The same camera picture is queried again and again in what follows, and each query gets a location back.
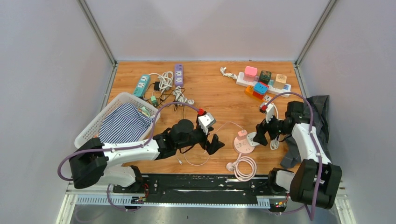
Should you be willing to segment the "pink small adapter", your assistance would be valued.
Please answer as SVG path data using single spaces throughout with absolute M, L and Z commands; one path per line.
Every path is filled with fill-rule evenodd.
M 246 138 L 247 138 L 247 131 L 246 130 L 241 130 L 241 131 L 239 131 L 238 132 L 238 135 L 237 135 L 237 140 L 239 140 L 239 141 L 242 141 L 242 140 L 245 140 Z

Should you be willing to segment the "pink round socket hub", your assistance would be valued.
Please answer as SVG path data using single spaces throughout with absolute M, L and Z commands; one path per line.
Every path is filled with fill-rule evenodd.
M 236 137 L 233 141 L 233 148 L 237 153 L 240 154 L 250 154 L 255 149 L 254 146 L 250 145 L 246 137 Z

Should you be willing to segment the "green cube adapter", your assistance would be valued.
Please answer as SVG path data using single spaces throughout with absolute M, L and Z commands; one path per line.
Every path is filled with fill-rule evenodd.
M 150 97 L 150 100 L 151 100 L 151 103 L 152 103 L 152 105 L 153 105 L 154 107 L 157 107 L 157 106 L 158 106 L 158 101 L 157 101 L 157 99 L 156 99 L 155 96 L 151 96 L 151 97 Z

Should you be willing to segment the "black power adapter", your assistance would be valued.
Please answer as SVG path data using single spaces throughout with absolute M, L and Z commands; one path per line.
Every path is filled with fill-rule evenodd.
M 159 81 L 154 82 L 154 90 L 155 91 L 162 91 L 161 90 L 161 82 L 159 82 Z

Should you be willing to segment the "purple power strip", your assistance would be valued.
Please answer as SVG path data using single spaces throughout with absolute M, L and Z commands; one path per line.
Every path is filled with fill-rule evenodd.
M 183 88 L 184 86 L 184 67 L 181 63 L 174 66 L 174 84 L 176 87 Z

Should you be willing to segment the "teal power strip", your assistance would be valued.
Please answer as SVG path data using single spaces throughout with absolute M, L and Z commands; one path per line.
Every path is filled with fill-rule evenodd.
M 133 95 L 136 97 L 139 97 L 139 98 L 143 98 L 143 96 L 150 84 L 150 80 L 151 80 L 150 75 L 143 74 L 140 77 L 140 79 L 135 87 L 135 90 L 133 91 Z

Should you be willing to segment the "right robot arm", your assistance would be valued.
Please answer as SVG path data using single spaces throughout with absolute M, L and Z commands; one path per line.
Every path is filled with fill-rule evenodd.
M 265 119 L 256 125 L 256 131 L 240 131 L 234 139 L 234 149 L 239 160 L 257 145 L 267 145 L 280 135 L 291 137 L 297 146 L 301 163 L 297 172 L 274 168 L 269 173 L 267 190 L 273 195 L 288 193 L 292 201 L 330 209 L 333 207 L 342 177 L 340 166 L 333 165 L 322 149 L 314 126 L 313 108 L 309 102 L 291 101 L 287 104 L 284 119 L 277 119 L 273 105 L 262 103 L 260 112 Z

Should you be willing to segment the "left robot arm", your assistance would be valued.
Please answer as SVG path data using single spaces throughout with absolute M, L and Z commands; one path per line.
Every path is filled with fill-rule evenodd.
M 224 147 L 216 134 L 208 140 L 213 127 L 202 128 L 182 119 L 151 139 L 121 144 L 102 143 L 92 138 L 68 158 L 71 178 L 76 189 L 85 189 L 97 183 L 126 187 L 137 193 L 143 187 L 138 168 L 123 166 L 132 161 L 155 161 L 172 157 L 182 148 L 200 145 L 209 155 Z

